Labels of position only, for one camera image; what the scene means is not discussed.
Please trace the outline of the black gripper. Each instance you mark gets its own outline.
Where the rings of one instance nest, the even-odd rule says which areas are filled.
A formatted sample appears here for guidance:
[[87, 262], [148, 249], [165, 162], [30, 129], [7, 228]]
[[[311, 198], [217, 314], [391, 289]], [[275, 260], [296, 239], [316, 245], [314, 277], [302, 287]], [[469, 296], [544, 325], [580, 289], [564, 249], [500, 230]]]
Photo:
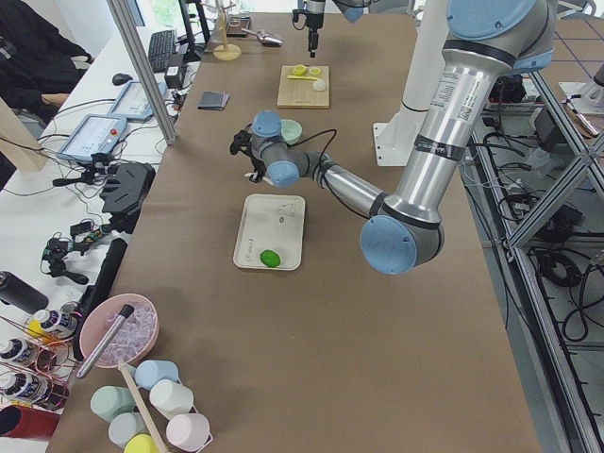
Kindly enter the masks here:
[[305, 27], [308, 30], [308, 51], [312, 59], [316, 56], [316, 51], [319, 42], [318, 31], [323, 27], [325, 8], [324, 7], [307, 7], [296, 8], [292, 11], [292, 23], [296, 24], [299, 17], [305, 17]]
[[250, 158], [254, 167], [253, 173], [257, 173], [261, 176], [265, 175], [265, 164], [253, 155], [251, 148], [251, 140], [252, 134], [249, 132], [249, 126], [246, 126], [244, 129], [241, 129], [233, 136], [232, 142], [229, 147], [229, 152], [232, 156], [236, 156], [238, 153], [246, 155]]

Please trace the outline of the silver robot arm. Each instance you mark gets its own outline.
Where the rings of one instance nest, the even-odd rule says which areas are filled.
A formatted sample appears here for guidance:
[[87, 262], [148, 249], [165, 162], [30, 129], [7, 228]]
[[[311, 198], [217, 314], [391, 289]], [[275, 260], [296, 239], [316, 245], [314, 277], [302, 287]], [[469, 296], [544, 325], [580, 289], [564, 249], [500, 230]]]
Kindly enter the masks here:
[[[327, 2], [324, 0], [303, 0], [297, 2], [297, 8], [292, 11], [292, 24], [295, 29], [299, 18], [304, 17], [301, 29], [308, 30], [308, 52], [313, 59], [316, 56], [319, 43], [319, 30], [324, 25], [324, 16]], [[415, 1], [410, 0], [335, 0], [336, 9], [342, 13], [345, 19], [353, 24], [365, 13], [411, 13]]]
[[393, 193], [356, 176], [319, 152], [286, 144], [279, 115], [259, 112], [240, 131], [231, 154], [243, 153], [259, 178], [278, 188], [312, 178], [345, 207], [366, 218], [361, 251], [387, 275], [409, 272], [435, 258], [444, 243], [438, 211], [479, 114], [498, 78], [546, 67], [553, 54], [554, 1], [447, 1], [426, 6], [422, 20], [444, 31], [444, 69]]

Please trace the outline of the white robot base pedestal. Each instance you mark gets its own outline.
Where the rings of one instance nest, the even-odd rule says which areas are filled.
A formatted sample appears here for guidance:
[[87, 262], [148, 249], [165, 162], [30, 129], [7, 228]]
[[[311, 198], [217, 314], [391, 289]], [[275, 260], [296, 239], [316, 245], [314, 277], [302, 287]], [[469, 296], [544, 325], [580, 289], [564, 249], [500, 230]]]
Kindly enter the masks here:
[[399, 111], [387, 123], [373, 124], [379, 166], [404, 166], [426, 119], [445, 67], [442, 49], [448, 35], [445, 0], [427, 1], [419, 25]]

